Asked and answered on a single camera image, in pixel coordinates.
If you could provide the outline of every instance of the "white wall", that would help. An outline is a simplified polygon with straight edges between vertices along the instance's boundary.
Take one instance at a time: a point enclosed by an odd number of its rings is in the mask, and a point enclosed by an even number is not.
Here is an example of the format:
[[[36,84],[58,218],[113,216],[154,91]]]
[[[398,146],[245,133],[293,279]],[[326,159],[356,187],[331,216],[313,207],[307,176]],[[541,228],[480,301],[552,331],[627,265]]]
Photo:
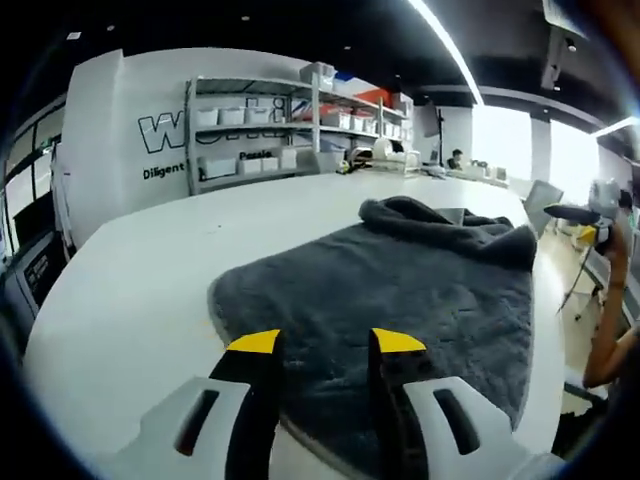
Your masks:
[[[551,175],[551,123],[531,119],[531,178],[549,180]]]
[[[93,58],[73,71],[64,113],[64,156],[70,173],[69,217],[76,245],[82,245],[100,225],[123,213],[123,166],[118,141],[122,104],[122,51]]]
[[[598,147],[598,153],[600,156],[599,177],[602,179],[613,178],[622,188],[630,188],[631,164],[602,146]]]
[[[308,63],[262,52],[194,48],[132,57],[119,50],[76,67],[66,100],[64,158],[60,156],[71,177],[67,201],[76,245],[106,221],[188,195],[186,169],[163,178],[144,178],[145,169],[184,163],[187,80],[197,76],[299,80],[298,71]],[[344,91],[357,94],[374,88],[353,79]],[[226,135],[198,154],[215,151],[215,158],[237,157],[240,151],[284,142],[267,135]],[[323,140],[330,147],[349,143],[344,136],[325,137],[329,136],[323,135]],[[294,138],[294,145],[297,141],[311,143],[303,135]]]
[[[420,152],[421,159],[428,160],[438,136],[424,137],[422,127],[422,109],[414,109],[414,138],[413,147]],[[471,109],[463,107],[438,107],[441,112],[442,123],[442,155],[443,161],[451,157],[458,148],[464,153],[464,158],[471,158],[472,118]]]

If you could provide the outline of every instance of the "person's arm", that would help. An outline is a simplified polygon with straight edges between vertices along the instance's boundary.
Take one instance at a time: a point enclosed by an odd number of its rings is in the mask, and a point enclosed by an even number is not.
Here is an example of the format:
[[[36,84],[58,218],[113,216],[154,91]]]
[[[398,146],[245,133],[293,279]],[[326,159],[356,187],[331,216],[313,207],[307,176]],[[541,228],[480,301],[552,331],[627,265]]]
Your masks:
[[[593,388],[614,380],[627,353],[638,341],[635,329],[629,330],[616,341],[618,318],[622,312],[622,297],[627,278],[627,247],[620,227],[613,229],[612,247],[607,257],[611,262],[611,275],[607,301],[602,309],[600,327],[593,340],[593,346],[582,383],[585,388]]]

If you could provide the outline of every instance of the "black ceiling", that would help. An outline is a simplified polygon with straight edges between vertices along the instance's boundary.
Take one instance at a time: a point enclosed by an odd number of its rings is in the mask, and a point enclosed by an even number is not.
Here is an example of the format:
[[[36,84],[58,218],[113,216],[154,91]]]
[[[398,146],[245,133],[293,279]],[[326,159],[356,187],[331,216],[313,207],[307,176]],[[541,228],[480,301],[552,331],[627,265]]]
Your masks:
[[[570,34],[578,50],[565,55],[561,91],[541,89],[552,28],[544,19],[542,0],[427,3],[478,84],[550,97],[605,123],[627,115],[597,47]],[[185,2],[180,9],[162,5],[166,4],[124,9],[90,4],[68,12],[39,7],[16,15],[30,18],[27,25],[16,25],[28,41],[14,38],[7,29],[2,32],[3,44],[16,49],[3,105],[25,87],[47,49],[38,78],[32,78],[31,93],[19,102],[17,124],[66,91],[75,65],[117,48],[125,55],[194,46],[261,50],[320,60],[409,94],[423,85],[465,84],[438,38],[406,0],[234,0]],[[250,20],[242,21],[242,16]],[[115,28],[108,31],[109,25]],[[66,41],[70,31],[81,31],[82,36]]]

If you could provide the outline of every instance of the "hand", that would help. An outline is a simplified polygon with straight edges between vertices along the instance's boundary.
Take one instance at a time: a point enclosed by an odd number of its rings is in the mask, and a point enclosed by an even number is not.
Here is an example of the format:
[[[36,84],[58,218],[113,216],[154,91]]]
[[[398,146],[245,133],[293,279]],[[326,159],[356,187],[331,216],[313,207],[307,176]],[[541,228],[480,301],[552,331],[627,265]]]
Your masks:
[[[624,282],[627,277],[629,250],[620,225],[616,223],[611,230],[611,243],[605,252],[605,256],[609,259],[609,262],[611,262],[610,281]]]

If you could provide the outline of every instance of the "window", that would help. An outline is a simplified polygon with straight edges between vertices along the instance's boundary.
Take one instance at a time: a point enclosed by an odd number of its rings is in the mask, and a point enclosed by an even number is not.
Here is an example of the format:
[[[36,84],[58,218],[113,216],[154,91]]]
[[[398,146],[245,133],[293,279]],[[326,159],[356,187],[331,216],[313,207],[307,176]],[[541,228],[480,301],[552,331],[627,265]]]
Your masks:
[[[51,190],[51,153],[40,157],[33,164],[36,198],[40,198]]]
[[[473,107],[473,160],[507,169],[507,175],[531,180],[531,117],[527,112]]]
[[[9,222],[11,225],[11,239],[13,240],[13,247],[18,250],[19,242],[16,235],[16,224],[13,220],[23,208],[33,203],[33,189],[31,186],[31,169],[20,172],[16,177],[11,180],[5,187],[5,201],[7,202],[7,209],[9,212]],[[9,244],[9,239],[6,239],[5,248]]]
[[[563,200],[586,204],[598,168],[596,139],[582,130],[552,120],[549,182],[564,191]]]

